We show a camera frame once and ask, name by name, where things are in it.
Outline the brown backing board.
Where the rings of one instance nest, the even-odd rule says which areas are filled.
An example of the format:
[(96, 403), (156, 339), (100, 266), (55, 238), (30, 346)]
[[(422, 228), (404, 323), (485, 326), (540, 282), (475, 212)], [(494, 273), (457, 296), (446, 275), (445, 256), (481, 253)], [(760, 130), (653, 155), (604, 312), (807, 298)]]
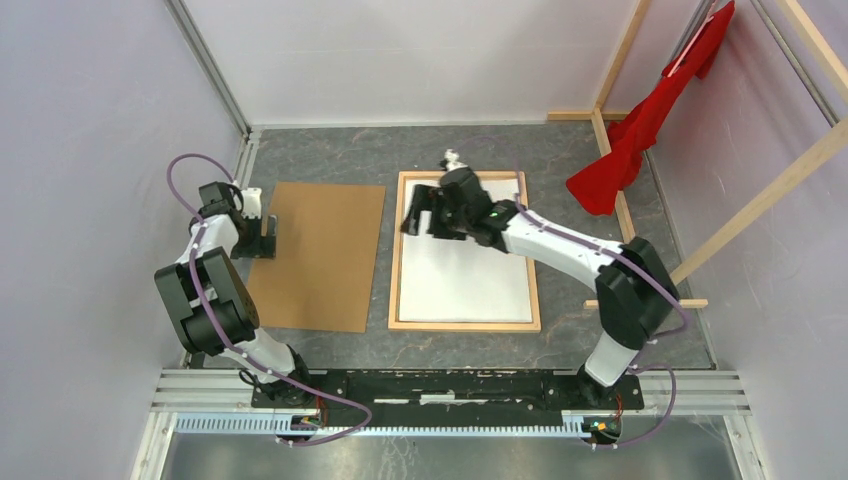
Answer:
[(385, 196), (377, 185), (276, 184), (276, 255), (248, 278), (262, 327), (365, 331)]

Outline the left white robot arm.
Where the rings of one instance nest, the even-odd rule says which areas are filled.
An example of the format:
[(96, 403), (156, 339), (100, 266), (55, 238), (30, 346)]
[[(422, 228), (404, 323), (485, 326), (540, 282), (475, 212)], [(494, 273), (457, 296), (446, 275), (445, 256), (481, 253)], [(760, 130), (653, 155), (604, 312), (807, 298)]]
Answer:
[(266, 398), (302, 407), (313, 397), (314, 381), (302, 358), (261, 327), (233, 264), (275, 258), (277, 218), (263, 215), (259, 188), (213, 182), (199, 193), (188, 246), (154, 275), (177, 337), (191, 354), (237, 362), (240, 379)]

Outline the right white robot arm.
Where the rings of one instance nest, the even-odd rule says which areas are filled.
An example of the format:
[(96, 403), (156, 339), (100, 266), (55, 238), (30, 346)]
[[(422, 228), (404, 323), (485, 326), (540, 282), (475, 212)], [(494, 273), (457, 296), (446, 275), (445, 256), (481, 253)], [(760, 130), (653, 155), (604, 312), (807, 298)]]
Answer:
[(460, 164), (436, 185), (416, 185), (399, 226), (437, 240), (478, 246), (541, 262), (589, 287), (599, 303), (602, 335), (580, 368), (580, 400), (602, 408), (618, 393), (645, 345), (661, 336), (669, 313), (680, 308), (670, 274), (647, 240), (602, 240), (550, 222), (518, 195), (494, 199), (480, 176)]

